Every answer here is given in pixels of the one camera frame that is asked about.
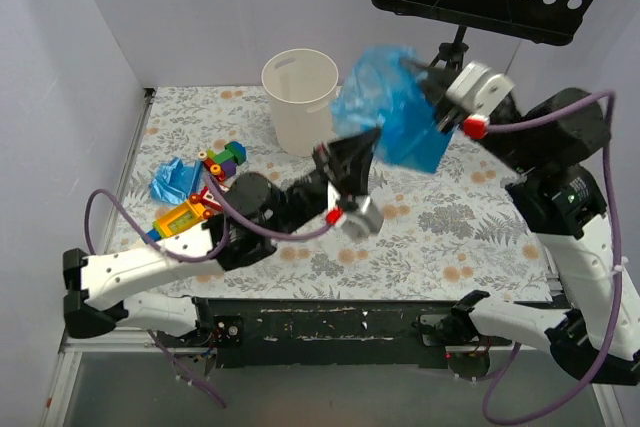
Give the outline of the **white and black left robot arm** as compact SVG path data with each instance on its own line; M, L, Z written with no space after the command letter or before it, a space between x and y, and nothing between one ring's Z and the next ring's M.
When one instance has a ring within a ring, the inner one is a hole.
M181 233L159 241L145 235L142 245L113 254L64 252L67 334L89 339L131 327L205 345L217 326L202 301L155 295L153 289L251 266L273 255L279 242L306 242L335 228L354 242L378 234L384 218L368 179L381 134L374 127L317 145L313 170L286 189L257 172L240 174L228 190L207 176L222 211Z

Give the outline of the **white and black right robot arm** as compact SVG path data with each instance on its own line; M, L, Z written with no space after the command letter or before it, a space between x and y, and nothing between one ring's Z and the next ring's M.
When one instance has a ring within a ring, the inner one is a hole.
M616 95L567 88L526 114L512 82L480 63L461 70L412 61L437 127L454 128L511 168L506 190L549 254L567 310L508 304L476 290L439 322L424 325L433 345L500 337L548 353L572 377L596 384L639 382L639 294L625 268L610 178L584 167L611 156Z

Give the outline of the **blue bag piece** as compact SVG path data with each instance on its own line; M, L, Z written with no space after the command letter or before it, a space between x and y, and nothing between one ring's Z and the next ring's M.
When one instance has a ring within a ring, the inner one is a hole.
M202 164L199 161L186 164L181 158L174 157L158 167L150 183L151 198L179 205L197 192L201 175Z

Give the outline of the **blue plastic trash bag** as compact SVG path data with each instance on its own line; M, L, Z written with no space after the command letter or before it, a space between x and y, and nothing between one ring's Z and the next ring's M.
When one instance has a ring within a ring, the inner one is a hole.
M333 132L348 137L379 127L375 155L380 161L433 174L452 134L437 129L435 107L419 86L428 76L410 66L417 59L409 46L365 50L331 102Z

